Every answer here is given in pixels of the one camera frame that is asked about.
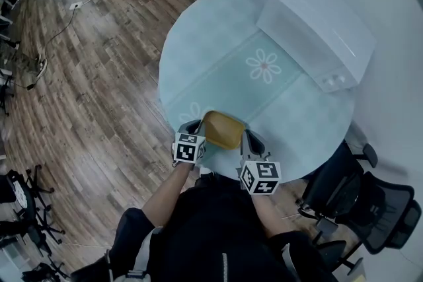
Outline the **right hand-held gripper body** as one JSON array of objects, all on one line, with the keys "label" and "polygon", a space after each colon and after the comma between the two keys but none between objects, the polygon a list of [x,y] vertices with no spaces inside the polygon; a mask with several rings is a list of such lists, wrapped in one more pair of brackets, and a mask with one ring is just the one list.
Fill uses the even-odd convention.
[{"label": "right hand-held gripper body", "polygon": [[265,140],[253,131],[251,134],[251,146],[242,146],[241,138],[241,167],[237,169],[241,189],[250,195],[273,195],[281,181],[280,163],[271,159]]}]

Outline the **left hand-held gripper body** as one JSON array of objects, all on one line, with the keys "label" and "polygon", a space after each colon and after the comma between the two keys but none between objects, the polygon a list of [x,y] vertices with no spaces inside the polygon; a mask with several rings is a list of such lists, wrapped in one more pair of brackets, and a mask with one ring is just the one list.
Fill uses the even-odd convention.
[{"label": "left hand-held gripper body", "polygon": [[180,163],[196,164],[206,151],[206,137],[197,136],[202,120],[182,124],[172,143],[173,167]]}]

